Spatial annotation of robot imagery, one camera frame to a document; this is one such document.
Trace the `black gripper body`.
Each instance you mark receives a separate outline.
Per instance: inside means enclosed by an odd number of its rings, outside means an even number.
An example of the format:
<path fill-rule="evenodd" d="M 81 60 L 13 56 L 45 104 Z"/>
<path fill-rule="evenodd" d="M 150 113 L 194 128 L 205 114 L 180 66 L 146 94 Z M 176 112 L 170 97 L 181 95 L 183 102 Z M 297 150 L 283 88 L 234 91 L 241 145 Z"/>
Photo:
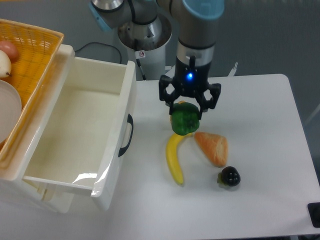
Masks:
<path fill-rule="evenodd" d="M 209 87 L 208 76 L 211 63 L 200 66 L 190 66 L 178 58 L 175 62 L 173 87 L 179 96 L 196 98 Z"/>

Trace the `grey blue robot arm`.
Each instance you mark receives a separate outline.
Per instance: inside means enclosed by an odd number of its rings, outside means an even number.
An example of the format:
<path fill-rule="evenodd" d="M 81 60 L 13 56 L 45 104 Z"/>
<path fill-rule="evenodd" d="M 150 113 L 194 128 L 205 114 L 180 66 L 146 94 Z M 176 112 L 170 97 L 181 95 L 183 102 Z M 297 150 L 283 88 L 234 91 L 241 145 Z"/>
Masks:
<path fill-rule="evenodd" d="M 195 99 L 199 114 L 216 107 L 221 85 L 209 83 L 208 76 L 224 1 L 91 0 L 88 6 L 102 30 L 117 30 L 141 78 L 159 82 L 159 99 L 170 109 L 179 97 Z M 172 77 L 165 74 L 170 18 L 179 23 Z"/>

